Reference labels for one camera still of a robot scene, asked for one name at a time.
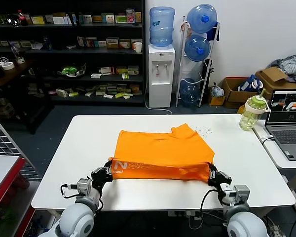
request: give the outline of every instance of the blue water jug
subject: blue water jug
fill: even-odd
[[[197,33],[209,32],[216,24],[216,10],[208,4],[201,4],[189,11],[187,21],[192,27],[192,30]]]
[[[192,35],[185,42],[184,51],[190,60],[194,62],[200,62],[206,59],[209,55],[211,51],[211,45],[207,39],[199,35]]]
[[[180,98],[184,105],[193,105],[199,101],[201,92],[197,84],[190,84],[195,82],[192,78],[185,78],[180,83]]]
[[[173,19],[176,11],[158,6],[150,9],[150,43],[158,47],[172,44]]]

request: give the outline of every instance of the blue bottle cap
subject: blue bottle cap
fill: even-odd
[[[203,15],[202,16],[202,22],[204,22],[204,23],[209,22],[209,16],[208,15]]]
[[[198,53],[199,55],[203,54],[203,53],[204,53],[203,48],[198,48],[198,49],[197,49],[197,53]]]

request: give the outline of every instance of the green water bottle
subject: green water bottle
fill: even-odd
[[[245,104],[245,109],[239,122],[239,126],[245,130],[250,131],[256,122],[262,117],[262,114],[269,112],[270,108],[263,96],[265,89],[261,95],[255,95],[249,98]]]

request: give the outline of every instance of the cloth pile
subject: cloth pile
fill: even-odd
[[[289,82],[296,82],[296,55],[285,59],[278,59],[272,62],[269,67],[277,67],[289,77],[286,79]]]

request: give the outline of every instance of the white cup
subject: white cup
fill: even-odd
[[[142,47],[143,47],[143,43],[141,42],[135,42],[135,51],[136,53],[141,53],[142,52]]]

